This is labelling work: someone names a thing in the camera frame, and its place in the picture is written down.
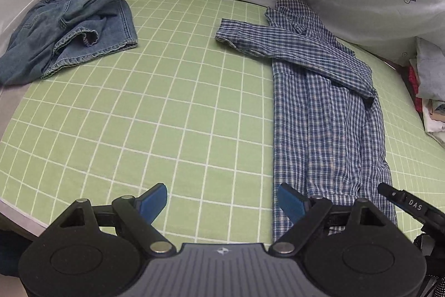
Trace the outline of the beige folded garment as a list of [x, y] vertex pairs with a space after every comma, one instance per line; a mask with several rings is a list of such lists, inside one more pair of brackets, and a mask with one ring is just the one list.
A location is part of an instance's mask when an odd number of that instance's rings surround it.
[[444, 101], [429, 99], [427, 102], [427, 106], [431, 119], [444, 122], [445, 118]]

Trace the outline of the red plaid garment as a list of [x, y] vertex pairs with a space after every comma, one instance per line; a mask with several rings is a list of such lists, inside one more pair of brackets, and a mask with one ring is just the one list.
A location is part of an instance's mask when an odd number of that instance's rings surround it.
[[412, 66], [408, 67], [408, 81], [410, 82], [410, 86], [413, 91], [413, 102], [415, 109], [418, 113], [422, 113], [422, 99], [417, 97], [419, 82], [417, 81], [416, 73]]

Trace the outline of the grey folded sweatshirt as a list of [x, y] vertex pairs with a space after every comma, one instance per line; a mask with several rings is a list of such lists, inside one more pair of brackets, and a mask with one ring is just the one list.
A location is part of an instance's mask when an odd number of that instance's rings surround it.
[[444, 101], [444, 53], [423, 38], [416, 39], [418, 96], [423, 99]]

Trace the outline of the blue denim shorts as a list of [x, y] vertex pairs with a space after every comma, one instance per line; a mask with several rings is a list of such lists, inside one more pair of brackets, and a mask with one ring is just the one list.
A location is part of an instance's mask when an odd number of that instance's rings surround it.
[[125, 0], [41, 0], [15, 29], [1, 56], [1, 86], [48, 78], [137, 43]]

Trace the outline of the blue plaid shirt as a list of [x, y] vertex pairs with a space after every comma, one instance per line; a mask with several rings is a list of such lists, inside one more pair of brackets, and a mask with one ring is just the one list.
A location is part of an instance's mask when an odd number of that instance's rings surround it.
[[370, 67], [304, 1], [279, 0], [265, 16], [264, 26], [224, 19], [216, 40], [271, 61], [273, 183], [341, 206], [366, 198], [395, 221], [378, 192], [391, 171]]

